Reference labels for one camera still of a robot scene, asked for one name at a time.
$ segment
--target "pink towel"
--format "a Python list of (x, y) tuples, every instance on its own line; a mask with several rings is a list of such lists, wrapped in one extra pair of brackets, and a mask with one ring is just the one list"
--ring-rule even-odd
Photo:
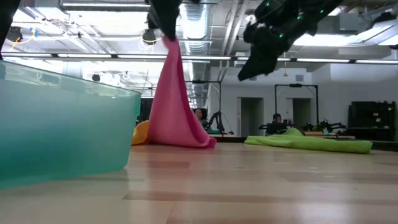
[(187, 87), (182, 68), (180, 44), (163, 37), (169, 49), (157, 84), (149, 117), (148, 140), (154, 144), (214, 148), (216, 139), (209, 138), (189, 108)]

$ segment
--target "ceiling duct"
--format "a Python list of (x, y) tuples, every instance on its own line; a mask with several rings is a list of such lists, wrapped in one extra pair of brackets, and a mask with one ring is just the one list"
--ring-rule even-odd
[[(183, 18), (183, 32), (188, 40), (204, 40), (208, 31), (209, 6), (207, 4), (182, 4), (180, 13)], [(194, 41), (185, 43), (187, 54), (206, 55), (209, 49), (208, 42)], [(192, 80), (208, 80), (210, 69), (208, 63), (192, 63)], [(196, 96), (196, 107), (201, 108), (206, 104), (208, 84), (192, 85)]]

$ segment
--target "green cloth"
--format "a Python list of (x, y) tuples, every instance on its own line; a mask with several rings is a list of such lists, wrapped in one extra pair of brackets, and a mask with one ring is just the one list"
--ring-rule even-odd
[(259, 146), (362, 154), (370, 153), (372, 148), (372, 142), (370, 141), (337, 141), (333, 139), (307, 137), (297, 129), (290, 129), (284, 134), (275, 134), (272, 136), (249, 136), (244, 143)]

